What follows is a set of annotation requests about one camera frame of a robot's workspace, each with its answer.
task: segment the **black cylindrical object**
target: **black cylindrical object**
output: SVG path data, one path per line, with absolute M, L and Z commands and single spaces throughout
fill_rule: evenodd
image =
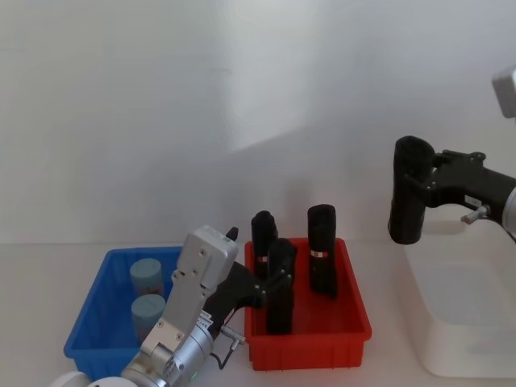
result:
M 308 209 L 310 288 L 315 293 L 337 297 L 335 269 L 335 208 L 321 204 Z
M 432 174 L 435 151 L 429 143 L 411 135 L 396 142 L 394 189 L 389 233 L 394 242 L 412 244 L 421 238 L 426 206 L 414 194 L 407 177 L 424 182 Z
M 267 279 L 268 250 L 277 239 L 276 223 L 268 211 L 260 211 L 251 221 L 252 253 L 255 274 L 262 281 Z
M 279 287 L 267 296 L 266 329 L 269 335 L 288 335 L 292 333 L 293 281 L 298 249 L 287 239 L 279 238 L 273 242 L 268 252 L 268 276 L 278 277 Z

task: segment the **red plastic bin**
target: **red plastic bin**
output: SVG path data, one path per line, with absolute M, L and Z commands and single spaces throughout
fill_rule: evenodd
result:
M 336 300 L 313 293 L 309 286 L 308 239 L 290 239 L 298 247 L 292 335 L 267 335 L 265 310 L 247 308 L 245 336 L 256 371 L 350 368 L 362 364 L 371 325 L 342 239 L 335 241 L 339 282 Z M 252 242 L 245 245 L 245 265 L 253 270 Z

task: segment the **white wall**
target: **white wall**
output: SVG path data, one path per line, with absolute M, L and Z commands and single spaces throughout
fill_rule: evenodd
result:
M 166 241 L 270 209 L 387 238 L 393 143 L 516 174 L 514 0 L 0 0 L 0 242 Z

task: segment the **white table surface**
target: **white table surface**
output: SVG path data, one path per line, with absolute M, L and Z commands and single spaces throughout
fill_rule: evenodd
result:
M 128 246 L 0 245 L 1 385 L 46 386 L 75 369 L 63 346 L 102 258 L 116 247 Z M 447 379 L 428 373 L 410 346 L 393 291 L 392 272 L 403 248 L 365 241 L 349 241 L 347 247 L 372 325 L 360 368 L 254 372 L 248 349 L 240 347 L 221 372 L 208 359 L 190 386 L 516 386 L 515 380 Z M 243 313 L 231 325 L 243 330 Z M 217 352 L 226 353 L 229 339 L 217 341 Z

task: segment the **blue plastic bin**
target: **blue plastic bin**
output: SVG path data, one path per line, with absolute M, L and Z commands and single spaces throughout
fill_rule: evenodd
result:
M 92 381 L 119 376 L 138 351 L 131 321 L 136 299 L 129 274 L 132 264 L 143 258 L 161 262 L 166 300 L 180 252 L 181 247 L 125 248 L 106 254 L 64 346 L 66 357 Z

